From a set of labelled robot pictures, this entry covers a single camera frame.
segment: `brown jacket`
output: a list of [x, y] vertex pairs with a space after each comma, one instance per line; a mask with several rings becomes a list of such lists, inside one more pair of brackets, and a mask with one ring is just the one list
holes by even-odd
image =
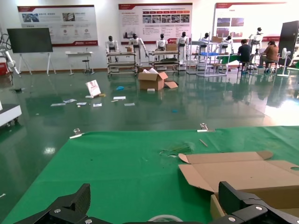
[[264, 53], [267, 55], [267, 58], [273, 61], [278, 60], [278, 46], [270, 45], [266, 48]]

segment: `green epoxy floor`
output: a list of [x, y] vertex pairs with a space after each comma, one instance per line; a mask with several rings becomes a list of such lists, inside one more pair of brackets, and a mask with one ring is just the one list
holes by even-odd
[[[200, 123], [207, 123], [210, 129], [299, 125], [296, 72], [289, 78], [264, 74], [237, 78], [233, 70], [227, 77], [169, 76], [179, 88], [155, 93], [139, 91], [133, 76], [115, 75], [108, 80], [105, 72], [71, 77], [68, 73], [50, 77], [24, 74], [21, 80], [14, 80], [15, 85], [25, 88], [19, 94], [1, 78], [1, 102], [20, 104], [23, 114], [19, 125], [0, 128], [0, 195], [6, 194], [0, 198], [0, 222], [75, 128], [88, 132], [199, 129]], [[85, 99], [85, 83], [94, 79], [107, 97]], [[117, 91], [118, 86], [125, 90]], [[114, 96], [127, 99], [111, 102]], [[71, 98], [87, 105], [50, 107]], [[93, 107], [93, 103], [103, 106]]]

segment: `display board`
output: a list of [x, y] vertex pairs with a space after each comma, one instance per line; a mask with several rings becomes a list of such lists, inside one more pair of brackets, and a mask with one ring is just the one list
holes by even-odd
[[98, 45], [94, 5], [18, 6], [23, 28], [49, 28], [54, 47]]
[[7, 29], [14, 53], [53, 52], [49, 28]]
[[192, 3], [119, 4], [121, 44], [133, 33], [145, 44], [155, 44], [160, 34], [173, 43], [182, 32], [191, 35]]
[[262, 28], [263, 41], [279, 41], [286, 2], [216, 3], [214, 35], [248, 39]]

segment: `banner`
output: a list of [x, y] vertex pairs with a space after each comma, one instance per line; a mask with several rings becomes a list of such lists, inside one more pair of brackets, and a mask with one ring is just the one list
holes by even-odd
[[49, 28], [52, 45], [98, 45], [94, 5], [18, 6], [23, 28]]
[[214, 36], [248, 39], [262, 28], [263, 41], [279, 41], [285, 2], [216, 3]]
[[155, 44], [164, 34], [168, 43], [186, 32], [191, 35], [192, 3], [119, 4], [121, 44], [136, 33], [144, 43]]

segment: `display screen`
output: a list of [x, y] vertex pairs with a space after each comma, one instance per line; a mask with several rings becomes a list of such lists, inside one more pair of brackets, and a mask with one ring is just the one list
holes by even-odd
[[49, 28], [7, 29], [14, 53], [53, 52]]

